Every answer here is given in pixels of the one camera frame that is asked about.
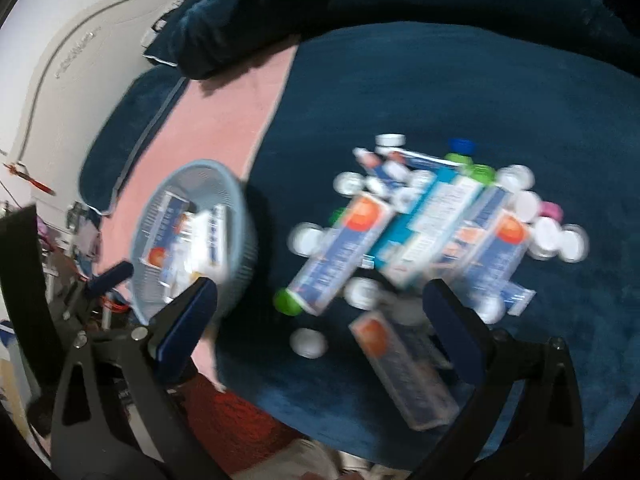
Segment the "light blue plastic basket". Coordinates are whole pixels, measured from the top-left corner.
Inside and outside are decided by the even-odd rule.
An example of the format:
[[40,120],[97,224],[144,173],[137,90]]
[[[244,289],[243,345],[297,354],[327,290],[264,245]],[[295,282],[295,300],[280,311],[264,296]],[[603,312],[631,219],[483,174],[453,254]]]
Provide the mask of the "light blue plastic basket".
[[130,259],[132,307],[142,324],[197,278],[216,284],[217,323],[241,298],[257,259],[254,223],[241,182],[209,159],[173,172],[143,209]]

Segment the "blue orange medicine box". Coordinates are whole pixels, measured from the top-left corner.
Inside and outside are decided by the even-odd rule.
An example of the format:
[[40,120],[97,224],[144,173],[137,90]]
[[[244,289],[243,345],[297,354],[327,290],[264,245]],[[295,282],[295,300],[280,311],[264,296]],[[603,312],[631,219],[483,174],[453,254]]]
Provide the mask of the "blue orange medicine box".
[[360,267],[394,214],[385,200],[366,192],[357,195],[288,285],[288,296],[305,312],[322,314]]

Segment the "red tassel ornament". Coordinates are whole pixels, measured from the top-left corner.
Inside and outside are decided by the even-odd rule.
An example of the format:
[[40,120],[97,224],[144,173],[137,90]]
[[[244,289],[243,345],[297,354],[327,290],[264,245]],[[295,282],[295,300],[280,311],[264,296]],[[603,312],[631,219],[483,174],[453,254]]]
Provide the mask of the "red tassel ornament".
[[20,179],[28,182],[31,186],[33,186],[40,192],[43,192],[44,194],[47,194],[50,196],[56,195],[55,190],[53,188],[50,188],[50,186],[47,186],[43,182],[40,182],[34,177],[32,177],[29,174],[26,166],[21,162],[5,162],[3,166],[6,167],[6,170],[9,171],[9,174],[12,174],[12,176],[19,177]]

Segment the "pink blanket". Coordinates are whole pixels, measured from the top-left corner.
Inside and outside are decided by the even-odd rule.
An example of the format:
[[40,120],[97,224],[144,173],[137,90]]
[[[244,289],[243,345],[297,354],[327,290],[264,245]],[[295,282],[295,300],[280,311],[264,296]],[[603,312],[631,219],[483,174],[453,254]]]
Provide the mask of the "pink blanket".
[[222,162],[246,181],[276,112],[297,44],[279,44],[212,78],[191,81],[139,158],[102,223],[104,271],[130,254],[143,208],[172,172],[197,159]]

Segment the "white headboard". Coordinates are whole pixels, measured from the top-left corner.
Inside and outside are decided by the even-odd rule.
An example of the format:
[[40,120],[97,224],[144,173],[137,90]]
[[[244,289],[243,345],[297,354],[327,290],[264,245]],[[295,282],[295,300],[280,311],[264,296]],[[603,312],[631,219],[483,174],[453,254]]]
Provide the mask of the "white headboard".
[[78,201],[90,146],[130,84],[151,64],[154,22],[176,0],[17,0],[1,26],[2,182],[60,226]]

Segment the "dark blue fleece duvet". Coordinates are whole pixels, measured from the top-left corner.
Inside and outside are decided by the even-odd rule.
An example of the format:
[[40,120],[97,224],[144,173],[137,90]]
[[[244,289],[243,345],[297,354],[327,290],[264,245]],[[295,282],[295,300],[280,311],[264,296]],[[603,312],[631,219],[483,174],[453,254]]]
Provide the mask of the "dark blue fleece duvet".
[[184,0],[144,55],[206,79],[288,38],[365,24],[469,25],[639,71],[615,0]]

